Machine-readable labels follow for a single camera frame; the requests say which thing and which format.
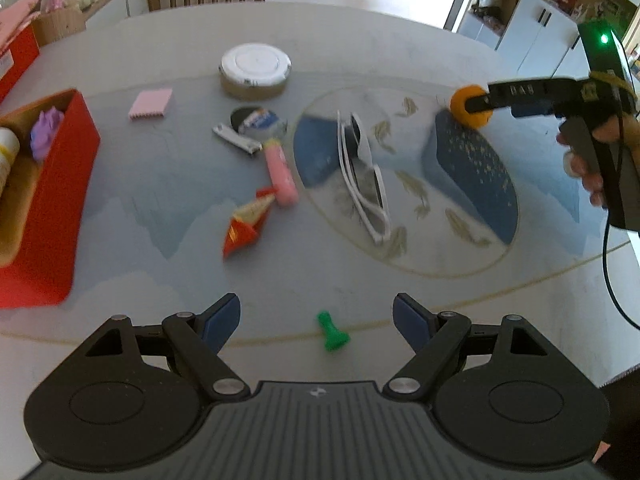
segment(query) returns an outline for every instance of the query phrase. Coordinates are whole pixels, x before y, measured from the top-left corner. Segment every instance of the white bottle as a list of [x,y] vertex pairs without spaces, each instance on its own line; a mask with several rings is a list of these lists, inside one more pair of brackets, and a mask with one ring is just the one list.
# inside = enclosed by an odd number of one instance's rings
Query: white bottle
[[9,128],[0,128],[0,194],[20,151],[20,141]]

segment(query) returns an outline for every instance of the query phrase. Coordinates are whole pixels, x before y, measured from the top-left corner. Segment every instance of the white sunglasses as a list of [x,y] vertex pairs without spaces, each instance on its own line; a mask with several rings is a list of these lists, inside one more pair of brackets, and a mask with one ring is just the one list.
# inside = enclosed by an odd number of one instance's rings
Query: white sunglasses
[[[385,185],[382,182],[382,174],[377,164],[373,163],[371,156],[371,147],[369,145],[369,139],[360,127],[360,118],[356,114],[351,114],[351,127],[353,129],[353,135],[358,144],[358,158],[364,163],[368,170],[373,172],[376,184],[376,195],[378,203],[375,204],[365,198],[360,192],[358,187],[358,180],[356,178],[355,170],[351,162],[351,157],[347,152],[347,139],[346,131],[343,122],[340,120],[340,111],[338,111],[338,158],[340,160],[340,169],[342,170],[342,176],[344,177],[344,183],[347,185],[351,199],[356,206],[356,210],[362,218],[362,221],[367,228],[367,231],[373,238],[373,241],[377,244],[386,242],[391,238],[391,221],[388,214],[388,204],[386,203]],[[382,232],[378,231],[366,213],[365,209],[370,214],[375,216],[382,222]]]

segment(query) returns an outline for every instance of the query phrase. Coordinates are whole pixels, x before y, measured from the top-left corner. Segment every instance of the white lid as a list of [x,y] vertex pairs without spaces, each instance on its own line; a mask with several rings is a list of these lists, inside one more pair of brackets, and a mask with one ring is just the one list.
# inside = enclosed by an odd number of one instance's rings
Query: white lid
[[245,43],[225,52],[220,72],[242,86],[275,86],[289,77],[291,60],[274,46]]

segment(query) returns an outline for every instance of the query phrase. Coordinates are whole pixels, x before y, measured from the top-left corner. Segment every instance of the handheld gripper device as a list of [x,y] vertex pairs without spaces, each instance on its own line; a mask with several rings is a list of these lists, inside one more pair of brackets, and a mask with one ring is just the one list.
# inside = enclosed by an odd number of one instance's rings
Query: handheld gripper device
[[622,141],[604,144],[591,133],[610,117],[636,115],[636,96],[620,40],[604,20],[578,25],[590,66],[587,79],[542,78],[491,83],[462,106],[452,97],[452,112],[463,124],[488,121],[487,112],[511,107],[514,117],[555,115],[566,118],[560,131],[591,171],[601,173],[613,227],[640,232],[640,179],[631,152]]
[[[240,321],[235,294],[154,326],[112,316],[27,400],[42,463],[25,480],[608,478],[591,463],[606,397],[526,319],[473,324],[404,293],[392,315],[415,355],[381,389],[254,391],[218,356]],[[474,354],[492,357],[464,369]]]

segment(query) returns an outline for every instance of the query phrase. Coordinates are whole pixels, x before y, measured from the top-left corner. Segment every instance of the blue fabric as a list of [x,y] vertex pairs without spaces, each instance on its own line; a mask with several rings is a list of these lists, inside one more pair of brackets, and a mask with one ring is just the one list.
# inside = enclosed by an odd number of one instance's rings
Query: blue fabric
[[425,179],[510,244],[518,225],[518,198],[497,153],[481,134],[462,126],[448,110],[436,115],[434,129],[435,135],[422,152]]
[[[351,131],[350,126],[345,128],[347,153],[353,156],[357,146]],[[336,121],[302,116],[293,137],[293,155],[305,187],[320,186],[334,171],[340,171]]]

